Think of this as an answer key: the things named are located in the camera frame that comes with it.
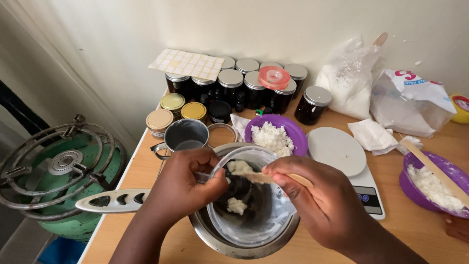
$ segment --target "printed plastic bag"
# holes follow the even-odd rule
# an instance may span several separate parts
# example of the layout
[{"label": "printed plastic bag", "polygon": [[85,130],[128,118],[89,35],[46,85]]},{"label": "printed plastic bag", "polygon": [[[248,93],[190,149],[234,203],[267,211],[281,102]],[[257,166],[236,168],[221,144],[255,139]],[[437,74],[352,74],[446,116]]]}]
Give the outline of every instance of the printed plastic bag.
[{"label": "printed plastic bag", "polygon": [[402,70],[382,71],[373,86],[370,110],[383,127],[426,138],[456,113],[442,83]]},{"label": "printed plastic bag", "polygon": [[337,48],[314,85],[332,94],[330,109],[365,120],[370,116],[371,69],[380,56],[380,47],[362,46],[362,37],[356,36]]}]

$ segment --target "clear plastic bowl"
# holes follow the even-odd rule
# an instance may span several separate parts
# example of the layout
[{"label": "clear plastic bowl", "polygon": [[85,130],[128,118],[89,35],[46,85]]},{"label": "clear plastic bowl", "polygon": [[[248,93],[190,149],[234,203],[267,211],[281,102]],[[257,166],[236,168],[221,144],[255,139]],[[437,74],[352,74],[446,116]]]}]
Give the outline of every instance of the clear plastic bowl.
[{"label": "clear plastic bowl", "polygon": [[[254,171],[260,172],[262,167],[277,158],[272,151],[261,146],[238,148],[220,160],[213,168],[211,177],[232,159],[245,160]],[[251,208],[251,213],[242,216],[228,213],[226,209],[214,206],[213,203],[207,205],[215,229],[229,242],[247,248],[273,241],[282,234],[291,217],[296,214],[295,207],[277,184],[253,184],[251,192],[254,201],[246,209]]]}]

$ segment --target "tin label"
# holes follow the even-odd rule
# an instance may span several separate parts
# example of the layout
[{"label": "tin label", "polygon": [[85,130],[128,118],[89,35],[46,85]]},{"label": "tin label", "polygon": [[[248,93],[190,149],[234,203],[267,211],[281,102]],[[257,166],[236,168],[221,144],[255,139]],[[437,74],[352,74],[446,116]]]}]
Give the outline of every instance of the tin label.
[{"label": "tin label", "polygon": [[156,133],[156,132],[153,132],[151,130],[150,130],[150,133],[155,137],[163,137],[165,135],[165,133]]},{"label": "tin label", "polygon": [[215,123],[223,123],[223,119],[216,119],[212,116],[210,116],[210,120],[212,120],[212,122],[215,122]]}]

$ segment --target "metal mug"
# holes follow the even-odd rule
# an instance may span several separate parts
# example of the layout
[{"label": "metal mug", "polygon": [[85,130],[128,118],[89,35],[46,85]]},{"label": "metal mug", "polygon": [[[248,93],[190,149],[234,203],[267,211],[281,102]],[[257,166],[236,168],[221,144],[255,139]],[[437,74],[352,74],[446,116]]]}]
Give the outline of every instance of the metal mug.
[{"label": "metal mug", "polygon": [[164,142],[161,142],[150,149],[160,160],[168,160],[170,155],[163,156],[157,153],[161,149],[169,149],[171,153],[176,150],[190,148],[201,148],[207,145],[207,126],[195,119],[181,119],[172,123],[166,128]]}]

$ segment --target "purple plate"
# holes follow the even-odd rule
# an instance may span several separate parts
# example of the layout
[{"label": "purple plate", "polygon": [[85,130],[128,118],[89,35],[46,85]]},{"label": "purple plate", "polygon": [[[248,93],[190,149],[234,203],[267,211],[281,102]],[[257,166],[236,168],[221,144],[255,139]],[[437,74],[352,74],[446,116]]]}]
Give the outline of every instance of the purple plate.
[{"label": "purple plate", "polygon": [[251,127],[262,127],[265,122],[270,122],[277,128],[281,126],[285,127],[287,135],[292,139],[293,145],[295,146],[293,149],[293,155],[306,155],[308,152],[308,140],[306,139],[306,135],[303,130],[294,121],[280,115],[261,115],[252,119],[244,130],[244,140],[247,143],[251,143]]},{"label": "purple plate", "polygon": [[[440,157],[436,154],[433,154],[428,151],[422,151],[428,158],[430,158],[433,163],[435,163],[438,168],[440,168],[448,177],[453,180],[457,186],[459,186],[464,192],[469,194],[469,176],[463,172],[459,167],[452,164],[443,157]],[[415,157],[414,154],[409,153],[404,157],[404,168],[402,169],[401,174],[399,175],[399,184],[403,192],[409,197],[414,203],[418,206],[427,209],[429,211],[439,212],[444,211],[448,214],[469,219],[469,210],[466,211],[450,211],[446,208],[443,208],[436,203],[427,199],[427,197],[420,192],[420,190],[415,186],[414,182],[407,173],[407,167],[412,164],[416,169],[421,169],[424,164]]]}]

